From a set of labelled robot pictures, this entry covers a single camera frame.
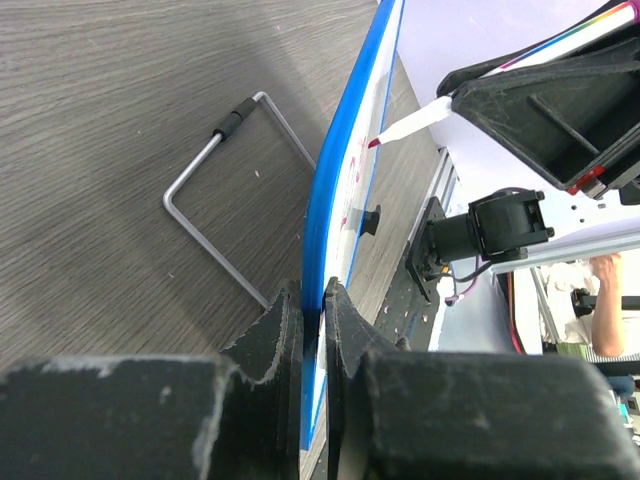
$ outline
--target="black plastic part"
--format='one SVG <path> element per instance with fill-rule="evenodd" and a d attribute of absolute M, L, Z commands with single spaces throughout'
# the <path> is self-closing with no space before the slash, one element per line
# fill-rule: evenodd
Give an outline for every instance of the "black plastic part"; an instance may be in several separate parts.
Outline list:
<path fill-rule="evenodd" d="M 409 339 L 405 336 L 398 338 L 398 340 L 396 341 L 396 348 L 403 352 L 410 352 L 411 344 L 409 343 Z"/>
<path fill-rule="evenodd" d="M 436 288 L 439 281 L 437 275 L 443 272 L 446 265 L 436 253 L 433 226 L 444 218 L 444 210 L 440 200 L 437 197 L 431 197 L 418 224 L 405 262 L 409 275 L 418 286 L 424 299 L 430 304 L 439 300 Z"/>
<path fill-rule="evenodd" d="M 585 288 L 578 288 L 571 292 L 571 303 L 576 317 L 593 313 L 598 297 L 590 295 Z M 621 301 L 622 310 L 640 310 L 640 297 L 624 295 Z"/>
<path fill-rule="evenodd" d="M 464 215 L 434 221 L 421 243 L 439 264 L 480 255 L 493 263 L 526 258 L 525 247 L 554 235 L 540 211 L 542 192 L 497 192 L 469 204 Z"/>
<path fill-rule="evenodd" d="M 385 339 L 360 316 L 347 291 L 336 278 L 329 281 L 325 294 L 327 347 L 327 401 L 329 446 L 328 476 L 338 477 L 342 442 L 347 422 L 345 403 L 350 380 L 356 375 L 360 359 L 368 351 L 394 351 L 396 346 Z"/>
<path fill-rule="evenodd" d="M 631 183 L 620 189 L 620 203 L 622 205 L 640 205 L 640 179 L 636 178 Z"/>
<path fill-rule="evenodd" d="M 300 285 L 225 355 L 62 357 L 0 377 L 3 479 L 299 478 Z"/>
<path fill-rule="evenodd" d="M 485 261 L 505 262 L 526 258 L 524 247 L 549 241 L 540 211 L 542 192 L 498 192 L 469 204 L 476 244 Z"/>
<path fill-rule="evenodd" d="M 600 362 L 593 364 L 605 377 L 618 377 L 622 375 L 640 375 L 639 361 Z"/>
<path fill-rule="evenodd" d="M 440 308 L 439 279 L 419 280 L 415 266 L 407 265 L 410 249 L 407 242 L 374 325 L 387 340 L 397 344 L 405 337 L 412 350 L 426 351 Z"/>
<path fill-rule="evenodd" d="M 360 236 L 368 233 L 372 237 L 375 237 L 378 231 L 378 225 L 380 225 L 380 215 L 382 208 L 380 205 L 376 205 L 376 209 L 373 212 L 364 212 L 362 215 L 362 225 L 360 226 Z"/>
<path fill-rule="evenodd" d="M 455 91 L 453 111 L 560 190 L 587 192 L 597 177 L 602 188 L 588 193 L 601 198 L 636 178 L 640 25 L 566 59 L 479 78 L 523 51 L 452 72 L 438 94 Z"/>
<path fill-rule="evenodd" d="M 213 130 L 213 135 L 221 135 L 224 142 L 240 127 L 243 121 L 245 121 L 249 115 L 256 109 L 256 101 L 249 97 L 245 99 L 240 105 L 234 108 L 231 113 L 220 122 L 220 124 Z"/>
<path fill-rule="evenodd" d="M 345 389 L 338 478 L 635 480 L 607 389 L 561 355 L 368 352 Z"/>
<path fill-rule="evenodd" d="M 475 257 L 480 251 L 469 215 L 457 215 L 434 222 L 431 234 L 435 251 L 443 263 Z"/>

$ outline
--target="person's hand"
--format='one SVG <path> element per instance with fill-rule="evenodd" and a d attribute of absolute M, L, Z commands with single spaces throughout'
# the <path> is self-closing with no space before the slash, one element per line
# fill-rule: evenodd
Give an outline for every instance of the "person's hand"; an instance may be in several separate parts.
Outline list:
<path fill-rule="evenodd" d="M 589 260 L 593 274 L 605 287 L 619 287 L 622 281 L 622 257 L 619 253 L 593 257 Z"/>

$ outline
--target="wood grain surface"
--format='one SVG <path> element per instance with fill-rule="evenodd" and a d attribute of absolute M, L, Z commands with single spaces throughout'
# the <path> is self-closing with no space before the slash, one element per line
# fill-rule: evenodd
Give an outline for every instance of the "wood grain surface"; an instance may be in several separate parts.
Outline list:
<path fill-rule="evenodd" d="M 59 353 L 206 354 L 244 331 L 259 305 L 164 211 L 162 194 L 216 122 L 259 90 L 316 158 L 375 8 L 0 2 L 0 368 Z M 417 108 L 396 66 L 389 120 Z M 381 150 L 370 206 L 382 205 L 382 222 L 361 242 L 351 288 L 371 321 L 436 162 L 428 133 Z M 300 277 L 310 184 L 259 110 L 176 203 L 271 296 Z"/>

